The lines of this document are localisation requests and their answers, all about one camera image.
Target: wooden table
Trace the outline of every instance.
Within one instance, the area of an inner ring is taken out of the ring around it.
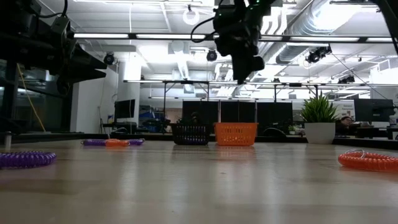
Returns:
[[[340,167],[350,147],[12,147],[52,151],[58,161],[0,170],[1,224],[397,223],[398,175]]]

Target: small cylinder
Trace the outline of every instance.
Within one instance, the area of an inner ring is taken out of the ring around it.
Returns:
[[[8,131],[6,133],[6,135],[4,136],[4,147],[5,147],[6,151],[11,150],[11,139],[12,139],[12,134],[10,131]]]

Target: glass wall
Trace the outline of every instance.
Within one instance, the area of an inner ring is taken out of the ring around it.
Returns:
[[[22,74],[28,91],[26,92],[22,78],[16,73],[18,77],[18,89],[15,97],[12,93],[15,78],[11,79],[12,77],[9,76],[7,79],[6,66],[7,62],[1,60],[0,108],[2,108],[3,99],[6,98],[7,102],[12,102],[14,112],[11,113],[10,110],[0,110],[2,119],[4,119],[5,122],[12,121],[12,123],[18,124],[22,128],[22,132],[43,131],[28,100],[28,93],[32,105],[46,131],[69,131],[72,89],[66,96],[60,95],[57,91],[56,76],[50,75],[45,70],[36,68],[25,70],[24,66],[21,65]]]

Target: orange basket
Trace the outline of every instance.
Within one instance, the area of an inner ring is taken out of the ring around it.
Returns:
[[[219,146],[251,146],[254,144],[257,123],[216,123]]]

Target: camera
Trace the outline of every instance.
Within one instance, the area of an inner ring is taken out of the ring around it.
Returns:
[[[207,61],[209,62],[214,62],[217,60],[217,52],[213,49],[210,49],[209,52],[207,53]]]

